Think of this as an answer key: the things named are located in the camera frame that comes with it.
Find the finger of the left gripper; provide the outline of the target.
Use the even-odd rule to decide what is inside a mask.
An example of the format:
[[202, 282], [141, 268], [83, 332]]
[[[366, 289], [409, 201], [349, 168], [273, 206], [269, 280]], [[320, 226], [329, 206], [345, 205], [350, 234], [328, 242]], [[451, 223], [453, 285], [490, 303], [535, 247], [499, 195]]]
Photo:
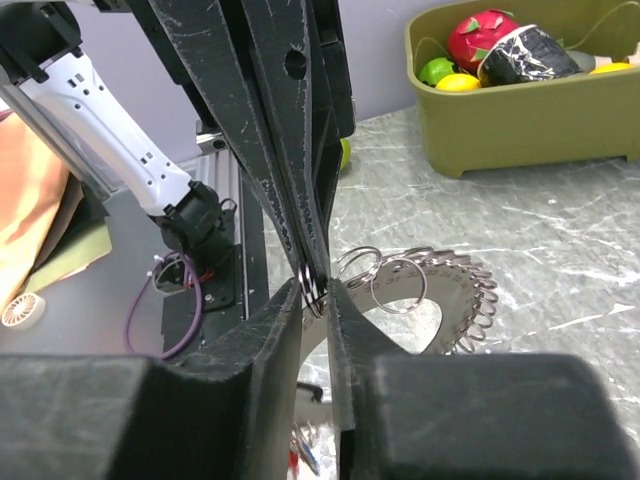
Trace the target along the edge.
[[290, 262], [280, 211], [275, 150], [259, 92], [244, 1], [153, 1], [150, 6], [180, 64], [225, 135]]
[[253, 64], [272, 137], [280, 211], [290, 262], [313, 280], [325, 280], [322, 238], [312, 174], [312, 62], [306, 1], [244, 1], [254, 44]]

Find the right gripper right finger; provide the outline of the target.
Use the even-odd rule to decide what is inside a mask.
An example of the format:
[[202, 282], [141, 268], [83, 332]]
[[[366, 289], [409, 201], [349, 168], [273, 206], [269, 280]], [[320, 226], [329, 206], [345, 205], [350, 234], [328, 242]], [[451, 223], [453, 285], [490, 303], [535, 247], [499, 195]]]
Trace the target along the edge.
[[629, 477], [629, 440], [581, 358], [411, 354], [341, 282], [328, 296], [340, 478]]

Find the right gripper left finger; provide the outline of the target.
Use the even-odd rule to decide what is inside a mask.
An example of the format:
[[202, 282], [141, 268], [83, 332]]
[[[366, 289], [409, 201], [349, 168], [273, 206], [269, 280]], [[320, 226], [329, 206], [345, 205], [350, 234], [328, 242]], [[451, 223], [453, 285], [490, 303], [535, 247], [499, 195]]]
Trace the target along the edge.
[[301, 341], [289, 280], [171, 366], [140, 356], [1, 359], [5, 479], [283, 479]]

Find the metal disc keyring organizer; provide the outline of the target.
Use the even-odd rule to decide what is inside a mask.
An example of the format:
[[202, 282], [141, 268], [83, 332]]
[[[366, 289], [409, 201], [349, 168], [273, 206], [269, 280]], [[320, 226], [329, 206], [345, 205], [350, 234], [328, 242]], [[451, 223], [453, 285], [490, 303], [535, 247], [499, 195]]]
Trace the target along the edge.
[[493, 275], [468, 255], [416, 247], [383, 256], [373, 247], [347, 253], [351, 261], [371, 253], [370, 270], [345, 282], [357, 309], [409, 313], [426, 301], [438, 305], [441, 320], [426, 354], [472, 353], [493, 326], [498, 295]]

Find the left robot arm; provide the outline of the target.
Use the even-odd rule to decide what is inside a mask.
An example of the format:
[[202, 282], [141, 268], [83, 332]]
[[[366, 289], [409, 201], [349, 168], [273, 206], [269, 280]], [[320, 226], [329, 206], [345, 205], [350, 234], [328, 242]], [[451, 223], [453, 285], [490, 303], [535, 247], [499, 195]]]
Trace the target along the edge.
[[[330, 274], [326, 220], [341, 153], [326, 59], [332, 2], [99, 1], [134, 16], [202, 124], [221, 132], [302, 281]], [[222, 249], [217, 195], [178, 167], [109, 92], [66, 1], [1, 5], [8, 82], [91, 147], [135, 195], [166, 244], [207, 268]]]

